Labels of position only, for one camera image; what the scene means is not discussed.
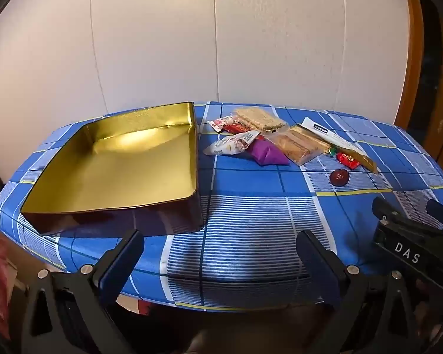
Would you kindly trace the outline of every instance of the chocolate ball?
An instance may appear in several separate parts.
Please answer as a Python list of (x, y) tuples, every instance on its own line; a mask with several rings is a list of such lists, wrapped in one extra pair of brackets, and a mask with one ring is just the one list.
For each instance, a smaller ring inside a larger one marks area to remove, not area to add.
[(350, 174), (346, 169), (333, 170), (330, 175), (330, 182), (333, 186), (344, 186), (350, 180)]

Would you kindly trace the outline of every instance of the purple candy packet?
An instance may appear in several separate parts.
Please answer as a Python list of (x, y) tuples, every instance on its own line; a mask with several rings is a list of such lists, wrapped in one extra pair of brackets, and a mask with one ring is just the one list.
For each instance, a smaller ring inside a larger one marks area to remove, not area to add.
[(290, 160), (285, 156), (285, 154), (268, 140), (256, 139), (246, 150), (261, 166), (288, 165), (290, 163)]

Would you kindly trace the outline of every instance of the white wall panel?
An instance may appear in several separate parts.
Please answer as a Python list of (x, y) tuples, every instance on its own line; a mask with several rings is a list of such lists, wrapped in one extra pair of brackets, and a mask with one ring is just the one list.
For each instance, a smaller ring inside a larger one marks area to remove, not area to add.
[(90, 0), (11, 0), (0, 15), (0, 176), (56, 128), (104, 114)]
[(217, 100), (214, 0), (92, 0), (110, 112)]
[(408, 44), (407, 0), (346, 0), (344, 64), (335, 108), (392, 123)]
[(220, 101), (333, 109), (343, 0), (215, 0)]

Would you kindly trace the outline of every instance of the table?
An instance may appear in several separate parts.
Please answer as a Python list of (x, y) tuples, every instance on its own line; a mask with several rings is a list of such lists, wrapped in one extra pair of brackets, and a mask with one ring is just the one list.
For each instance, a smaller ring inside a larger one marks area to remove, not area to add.
[[(295, 236), (312, 229), (345, 264), (363, 271), (386, 269), (371, 247), (377, 219), (374, 197), (382, 196), (409, 218), (443, 229), (426, 214), (430, 198), (443, 204), (443, 171), (404, 130), (334, 111), (259, 105), (287, 121), (305, 117), (354, 142), (376, 161), (379, 174), (362, 166), (343, 187), (329, 173), (343, 167), (321, 155), (302, 167), (258, 166), (241, 156), (206, 156), (201, 150), (224, 137), (207, 123), (241, 104), (196, 103), (199, 190), (205, 227), (192, 234), (147, 237), (123, 294), (204, 311), (286, 307), (315, 301), (318, 294), (295, 252)], [(74, 272), (95, 263), (117, 238), (40, 236), (20, 208), (43, 169), (84, 124), (53, 132), (13, 174), (0, 193), (0, 231), (29, 253)]]

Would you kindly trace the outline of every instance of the screw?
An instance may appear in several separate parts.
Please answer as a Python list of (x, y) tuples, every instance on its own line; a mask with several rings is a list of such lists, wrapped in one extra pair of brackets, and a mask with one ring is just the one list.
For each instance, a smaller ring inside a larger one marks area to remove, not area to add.
[(83, 267), (80, 268), (80, 272), (82, 274), (92, 273), (92, 270), (93, 270), (93, 266), (92, 265), (84, 265)]
[(400, 273), (400, 271), (398, 271), (398, 270), (394, 270), (391, 274), (392, 274), (392, 278), (394, 278), (394, 279), (401, 279), (402, 278), (402, 273)]
[(359, 268), (356, 265), (350, 265), (346, 268), (348, 273), (353, 274), (354, 276), (356, 274), (359, 274)]
[(40, 270), (40, 271), (38, 272), (38, 278), (43, 279), (43, 278), (45, 278), (46, 276), (48, 276), (48, 273), (49, 273), (49, 272), (48, 272), (46, 269)]

